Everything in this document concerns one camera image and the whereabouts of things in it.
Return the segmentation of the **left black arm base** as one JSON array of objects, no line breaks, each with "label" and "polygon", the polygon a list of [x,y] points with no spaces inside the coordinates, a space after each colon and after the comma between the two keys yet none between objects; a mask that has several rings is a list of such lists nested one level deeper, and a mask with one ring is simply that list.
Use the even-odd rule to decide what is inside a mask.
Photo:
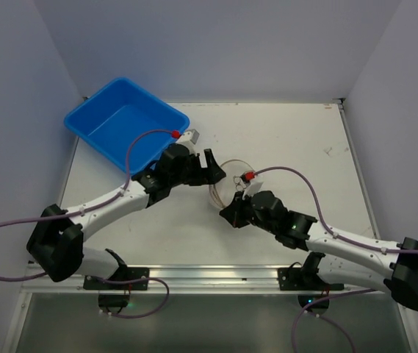
[{"label": "left black arm base", "polygon": [[85,290],[114,290],[118,294],[99,294],[98,307],[107,315],[122,315],[130,303],[132,290],[147,290],[150,269],[148,267],[129,267],[113,250],[98,252],[91,260],[85,258],[86,268],[97,270],[97,274],[86,274]]}]

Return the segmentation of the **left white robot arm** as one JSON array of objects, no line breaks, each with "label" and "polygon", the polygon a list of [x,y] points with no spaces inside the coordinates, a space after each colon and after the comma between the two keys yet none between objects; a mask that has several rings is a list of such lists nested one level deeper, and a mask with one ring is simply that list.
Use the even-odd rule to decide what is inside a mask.
[{"label": "left white robot arm", "polygon": [[104,282],[130,278],[125,262],[111,249],[88,249],[86,241],[120,218],[167,198],[179,185],[215,185],[226,177],[212,150],[204,152],[206,165],[186,146],[173,143],[149,167],[128,182],[87,204],[63,210],[47,207],[27,245],[27,251],[54,282],[74,274]]}]

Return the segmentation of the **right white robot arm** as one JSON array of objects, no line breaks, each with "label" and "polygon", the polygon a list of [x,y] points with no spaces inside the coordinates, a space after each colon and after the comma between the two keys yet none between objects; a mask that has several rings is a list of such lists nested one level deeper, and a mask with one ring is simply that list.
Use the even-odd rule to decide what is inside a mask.
[{"label": "right white robot arm", "polygon": [[303,267],[307,284],[378,290],[418,311],[418,240],[405,238],[397,243],[342,235],[313,216],[288,210],[268,190],[252,196],[239,191],[219,214],[234,228],[252,225],[289,249],[308,252]]}]

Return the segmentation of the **round beige mesh laundry bag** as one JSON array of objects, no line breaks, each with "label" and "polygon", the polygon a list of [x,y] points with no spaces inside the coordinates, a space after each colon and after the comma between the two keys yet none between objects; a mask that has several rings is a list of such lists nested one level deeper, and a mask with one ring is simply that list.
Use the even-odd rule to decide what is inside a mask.
[{"label": "round beige mesh laundry bag", "polygon": [[230,159],[220,164],[226,177],[215,185],[209,186],[209,203],[216,209],[227,207],[237,191],[243,191],[246,184],[241,176],[246,172],[254,171],[249,163],[241,159]]}]

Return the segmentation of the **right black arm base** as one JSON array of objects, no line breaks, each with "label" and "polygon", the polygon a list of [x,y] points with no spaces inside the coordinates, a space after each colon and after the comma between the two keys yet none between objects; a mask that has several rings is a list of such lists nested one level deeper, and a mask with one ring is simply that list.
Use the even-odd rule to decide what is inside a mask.
[{"label": "right black arm base", "polygon": [[322,253],[311,252],[303,265],[295,262],[288,267],[278,268],[279,290],[319,292],[319,294],[299,294],[298,303],[301,307],[305,307],[323,296],[328,296],[331,291],[344,290],[343,284],[329,284],[320,279],[319,264],[324,258],[325,255]]}]

